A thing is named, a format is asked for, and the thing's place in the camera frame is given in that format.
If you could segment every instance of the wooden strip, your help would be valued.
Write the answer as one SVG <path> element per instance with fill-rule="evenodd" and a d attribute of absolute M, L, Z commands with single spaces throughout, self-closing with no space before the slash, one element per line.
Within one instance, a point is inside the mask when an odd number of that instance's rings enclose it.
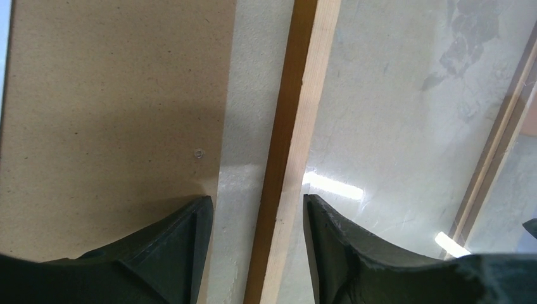
<path fill-rule="evenodd" d="M 341 0 L 295 0 L 244 303 L 276 303 Z"/>
<path fill-rule="evenodd" d="M 459 236 L 459 239 L 461 240 L 462 244 L 464 244 L 465 241 L 468 239 L 470 231 L 472 230 L 472 227 L 476 222 L 477 215 L 479 214 L 479 211 L 481 210 L 483 204 L 487 202 L 489 194 L 491 192 L 490 190 L 495 185 L 496 180 L 500 175 L 500 172 L 502 171 L 503 165 L 505 164 L 509 153 L 512 151 L 513 146 L 516 143 L 520 130 L 522 129 L 524 120 L 528 114 L 529 106 L 533 103 L 535 99 L 535 91 L 537 88 L 537 86 L 535 86 L 534 84 L 535 80 L 537 80 L 537 61 L 534 62 L 533 68 L 528 77 L 528 81 L 526 82 L 533 84 L 526 85 L 522 90 L 520 100 L 515 105 L 513 114 L 511 115 L 511 119 L 509 120 L 505 132 L 503 133 L 503 137 L 498 145 L 498 149 L 496 150 L 496 153 L 490 163 L 489 169 L 485 174 L 485 177 L 483 179 L 483 185 L 477 193 L 475 202 L 478 203 L 474 203 L 473 208 L 470 209 L 465 225 L 462 226 L 461 234 Z"/>
<path fill-rule="evenodd" d="M 492 126 L 483 153 L 477 163 L 476 171 L 472 176 L 466 190 L 461 206 L 453 222 L 450 237 L 464 245 L 469 231 L 473 226 L 481 206 L 485 202 L 486 194 L 491 188 L 496 175 L 502 167 L 503 160 L 509 152 L 513 138 L 516 138 L 523 121 L 532 86 L 534 83 L 533 67 L 537 58 L 537 24 L 535 25 L 522 59 L 507 95 L 503 101 L 498 116 Z"/>

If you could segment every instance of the wooden board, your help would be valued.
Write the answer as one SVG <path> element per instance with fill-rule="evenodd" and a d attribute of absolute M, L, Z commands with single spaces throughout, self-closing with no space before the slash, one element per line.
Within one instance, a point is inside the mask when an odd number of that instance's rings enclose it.
<path fill-rule="evenodd" d="M 503 167 L 534 98 L 532 92 L 537 80 L 536 59 L 537 24 L 530 35 L 508 93 L 477 163 L 476 171 L 453 222 L 450 237 L 462 246 Z"/>
<path fill-rule="evenodd" d="M 537 137 L 537 103 L 531 103 L 526 119 L 522 123 L 521 134 Z"/>
<path fill-rule="evenodd" d="M 340 0 L 295 0 L 244 303 L 276 303 Z"/>
<path fill-rule="evenodd" d="M 193 196 L 216 202 L 235 1 L 14 6 L 1 252 L 75 258 Z"/>

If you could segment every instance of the wooden plank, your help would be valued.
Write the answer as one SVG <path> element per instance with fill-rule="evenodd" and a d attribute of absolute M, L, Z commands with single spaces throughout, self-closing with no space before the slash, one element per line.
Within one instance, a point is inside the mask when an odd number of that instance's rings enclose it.
<path fill-rule="evenodd" d="M 522 123 L 521 134 L 537 137 L 537 103 L 531 103 L 526 119 Z"/>
<path fill-rule="evenodd" d="M 537 77 L 537 24 L 492 126 L 476 171 L 453 222 L 450 237 L 462 246 L 520 131 Z"/>
<path fill-rule="evenodd" d="M 244 303 L 276 303 L 341 0 L 295 0 Z"/>

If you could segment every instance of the floor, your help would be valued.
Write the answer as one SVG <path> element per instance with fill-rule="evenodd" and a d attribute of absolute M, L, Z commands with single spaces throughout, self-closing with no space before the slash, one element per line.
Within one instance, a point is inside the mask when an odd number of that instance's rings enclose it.
<path fill-rule="evenodd" d="M 485 2 L 342 1 L 304 193 L 392 243 L 439 257 L 434 237 L 453 223 L 537 20 L 533 0 Z M 242 303 L 292 7 L 237 2 L 207 303 Z M 468 250 L 534 250 L 517 225 L 534 205 L 514 194 L 522 186 L 508 174 L 531 182 L 535 144 L 519 138 Z M 505 217 L 513 229 L 490 229 L 508 200 L 524 206 Z M 302 235 L 298 212 L 282 304 L 313 303 Z"/>

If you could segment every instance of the screw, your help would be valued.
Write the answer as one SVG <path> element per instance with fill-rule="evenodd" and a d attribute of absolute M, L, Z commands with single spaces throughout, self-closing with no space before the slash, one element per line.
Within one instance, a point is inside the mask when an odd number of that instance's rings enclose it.
<path fill-rule="evenodd" d="M 202 158 L 203 155 L 205 155 L 205 151 L 203 151 L 203 149 L 195 149 L 194 150 L 194 156 L 196 158 Z"/>

